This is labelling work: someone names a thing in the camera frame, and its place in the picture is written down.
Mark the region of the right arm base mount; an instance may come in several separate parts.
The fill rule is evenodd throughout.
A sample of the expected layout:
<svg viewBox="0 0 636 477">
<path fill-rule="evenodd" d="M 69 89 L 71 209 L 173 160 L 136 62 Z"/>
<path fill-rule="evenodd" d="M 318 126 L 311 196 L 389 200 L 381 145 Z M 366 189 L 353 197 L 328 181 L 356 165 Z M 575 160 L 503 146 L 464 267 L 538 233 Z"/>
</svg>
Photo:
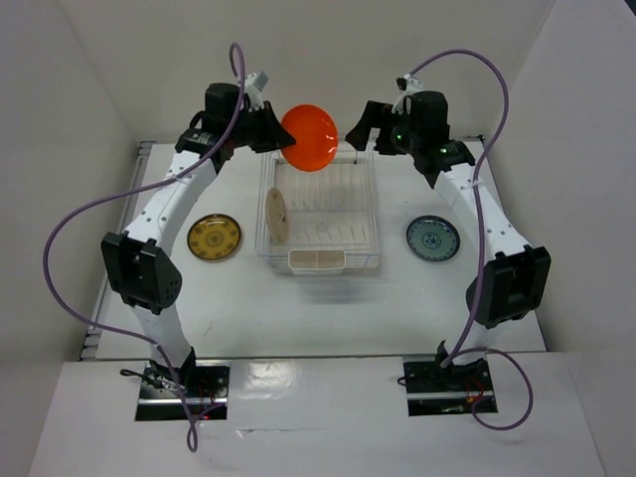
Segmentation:
<svg viewBox="0 0 636 477">
<path fill-rule="evenodd" d="M 441 369 L 438 358 L 406 359 L 397 384 L 406 392 L 409 416 L 497 413 L 490 369 L 484 359 Z"/>
</svg>

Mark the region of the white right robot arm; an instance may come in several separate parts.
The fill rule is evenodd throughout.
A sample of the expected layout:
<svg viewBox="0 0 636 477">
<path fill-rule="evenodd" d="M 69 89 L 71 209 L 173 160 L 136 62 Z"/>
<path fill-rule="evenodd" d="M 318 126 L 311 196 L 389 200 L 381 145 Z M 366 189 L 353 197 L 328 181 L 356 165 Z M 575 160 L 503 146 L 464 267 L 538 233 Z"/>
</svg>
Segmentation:
<svg viewBox="0 0 636 477">
<path fill-rule="evenodd" d="M 397 87 L 394 104 L 368 101 L 345 140 L 363 150 L 377 129 L 378 153 L 410 156 L 477 249 L 477 275 L 465 293 L 469 321 L 455 344 L 439 345 L 435 356 L 437 383 L 455 391 L 477 372 L 499 327 L 539 307 L 552 259 L 514 228 L 493 198 L 480 176 L 484 159 L 451 139 L 445 96 L 410 74 L 397 79 Z"/>
</svg>

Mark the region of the cream patterned plate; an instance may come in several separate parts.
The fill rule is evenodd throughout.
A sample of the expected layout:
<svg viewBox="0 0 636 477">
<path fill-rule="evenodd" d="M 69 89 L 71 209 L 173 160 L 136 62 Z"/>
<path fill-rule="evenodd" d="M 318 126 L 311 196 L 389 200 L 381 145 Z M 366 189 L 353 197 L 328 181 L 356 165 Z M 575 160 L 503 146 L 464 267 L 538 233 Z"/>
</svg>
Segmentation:
<svg viewBox="0 0 636 477">
<path fill-rule="evenodd" d="M 272 187 L 265 198 L 265 218 L 270 238 L 274 243 L 287 243 L 289 239 L 289 220 L 286 204 L 281 191 Z"/>
</svg>

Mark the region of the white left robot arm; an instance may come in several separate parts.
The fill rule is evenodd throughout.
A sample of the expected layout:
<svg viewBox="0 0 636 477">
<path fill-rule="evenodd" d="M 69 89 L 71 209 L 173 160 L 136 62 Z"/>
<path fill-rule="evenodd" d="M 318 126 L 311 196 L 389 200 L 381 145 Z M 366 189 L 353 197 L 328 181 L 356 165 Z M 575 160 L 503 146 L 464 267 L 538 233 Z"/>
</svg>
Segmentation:
<svg viewBox="0 0 636 477">
<path fill-rule="evenodd" d="M 262 97 L 267 81 L 267 75 L 258 72 L 241 85 L 210 84 L 204 109 L 175 145 L 166 185 L 122 233 L 108 233 L 101 242 L 110 287 L 150 339 L 151 367 L 175 397 L 185 397 L 196 388 L 198 373 L 194 349 L 177 312 L 183 278 L 171 259 L 172 248 L 199 197 L 236 149 L 249 147 L 260 153 L 294 144 Z"/>
</svg>

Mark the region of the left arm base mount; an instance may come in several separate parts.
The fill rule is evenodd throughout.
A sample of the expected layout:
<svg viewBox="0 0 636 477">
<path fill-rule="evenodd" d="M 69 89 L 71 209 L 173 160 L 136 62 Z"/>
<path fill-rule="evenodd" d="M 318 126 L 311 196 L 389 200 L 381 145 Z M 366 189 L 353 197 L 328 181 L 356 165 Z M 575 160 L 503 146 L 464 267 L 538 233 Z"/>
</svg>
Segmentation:
<svg viewBox="0 0 636 477">
<path fill-rule="evenodd" d="M 126 378 L 139 380 L 136 421 L 186 420 L 177 386 L 161 377 L 147 363 L 141 373 L 122 369 Z M 226 420 L 231 367 L 227 362 L 198 361 L 190 381 L 181 385 L 193 417 L 200 420 Z"/>
</svg>

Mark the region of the orange plate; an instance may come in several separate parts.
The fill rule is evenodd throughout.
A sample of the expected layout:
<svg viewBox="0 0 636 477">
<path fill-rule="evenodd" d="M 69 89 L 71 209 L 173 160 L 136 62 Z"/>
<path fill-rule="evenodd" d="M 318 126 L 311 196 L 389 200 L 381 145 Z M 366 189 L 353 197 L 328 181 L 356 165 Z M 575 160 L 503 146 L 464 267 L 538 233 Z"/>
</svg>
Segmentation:
<svg viewBox="0 0 636 477">
<path fill-rule="evenodd" d="M 338 130 L 331 116 L 314 104 L 290 108 L 281 121 L 295 144 L 281 149 L 288 164 L 301 172 L 313 173 L 326 168 L 335 158 Z"/>
</svg>

